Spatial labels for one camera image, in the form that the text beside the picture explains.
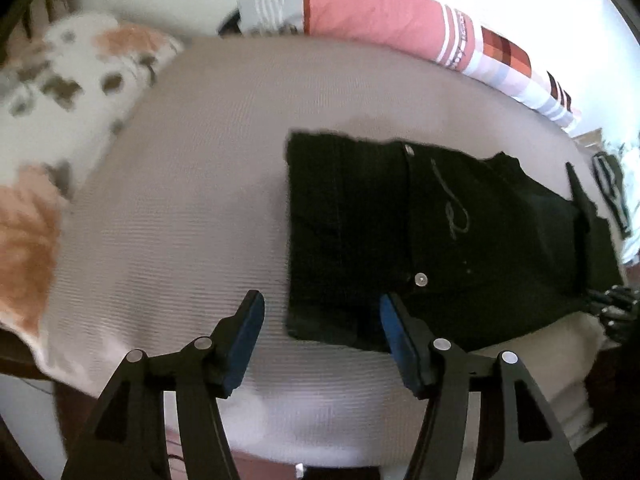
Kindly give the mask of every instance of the floral blanket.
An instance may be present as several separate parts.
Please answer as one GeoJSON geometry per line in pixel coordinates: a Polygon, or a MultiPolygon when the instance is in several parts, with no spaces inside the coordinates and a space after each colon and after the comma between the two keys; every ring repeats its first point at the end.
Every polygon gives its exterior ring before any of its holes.
{"type": "Polygon", "coordinates": [[[182,45],[71,15],[0,71],[0,322],[37,338],[63,210],[182,45]]]}

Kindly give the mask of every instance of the metal screw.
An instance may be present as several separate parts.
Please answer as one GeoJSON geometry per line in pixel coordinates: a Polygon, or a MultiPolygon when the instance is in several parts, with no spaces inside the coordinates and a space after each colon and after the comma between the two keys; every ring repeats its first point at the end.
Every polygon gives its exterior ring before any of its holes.
{"type": "Polygon", "coordinates": [[[127,354],[127,361],[129,361],[130,363],[137,363],[138,361],[140,361],[140,359],[142,359],[142,355],[142,350],[132,350],[127,354]]]}
{"type": "Polygon", "coordinates": [[[212,341],[208,337],[199,337],[193,342],[193,345],[198,350],[206,350],[207,348],[211,348],[212,341]]]}
{"type": "Polygon", "coordinates": [[[417,286],[426,286],[429,283],[429,279],[424,272],[418,272],[414,277],[414,282],[417,286]]]}
{"type": "Polygon", "coordinates": [[[510,365],[514,365],[518,362],[518,356],[513,352],[504,352],[502,354],[502,360],[510,365]]]}
{"type": "Polygon", "coordinates": [[[439,337],[433,341],[433,347],[444,352],[451,348],[451,343],[448,340],[439,337]]]}

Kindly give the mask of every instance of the folded black cloth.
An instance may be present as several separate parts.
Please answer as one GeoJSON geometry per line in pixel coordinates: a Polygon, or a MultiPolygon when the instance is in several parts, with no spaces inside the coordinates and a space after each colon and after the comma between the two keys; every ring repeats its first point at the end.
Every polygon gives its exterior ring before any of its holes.
{"type": "Polygon", "coordinates": [[[587,309],[621,284],[609,225],[571,165],[574,200],[516,158],[293,132],[287,144],[295,338],[388,351],[378,300],[398,293],[469,351],[587,309]]]}

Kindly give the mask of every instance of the shirt button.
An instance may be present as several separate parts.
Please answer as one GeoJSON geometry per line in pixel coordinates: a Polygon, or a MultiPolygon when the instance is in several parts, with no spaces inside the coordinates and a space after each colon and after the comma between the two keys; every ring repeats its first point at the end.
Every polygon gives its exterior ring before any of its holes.
{"type": "Polygon", "coordinates": [[[418,274],[415,275],[414,280],[417,286],[425,286],[429,281],[427,279],[427,275],[423,272],[418,272],[418,274]]]}

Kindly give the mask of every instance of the white cloth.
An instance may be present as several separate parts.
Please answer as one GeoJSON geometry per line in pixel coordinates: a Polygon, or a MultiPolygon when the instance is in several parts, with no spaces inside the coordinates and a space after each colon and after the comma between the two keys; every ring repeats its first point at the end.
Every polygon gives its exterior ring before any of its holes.
{"type": "MultiPolygon", "coordinates": [[[[504,150],[565,197],[569,161],[608,214],[588,162],[557,126],[404,54],[298,37],[202,39],[162,76],[78,196],[38,364],[97,395],[127,351],[177,351],[257,288],[264,325],[242,385],[220,401],[235,450],[285,463],[395,463],[411,455],[425,409],[389,355],[286,335],[290,128],[478,157],[504,150]]],[[[516,352],[553,400],[584,379],[602,340],[596,319],[575,314],[483,353],[516,352]]],[[[556,409],[564,420],[575,406],[556,409]]]]}

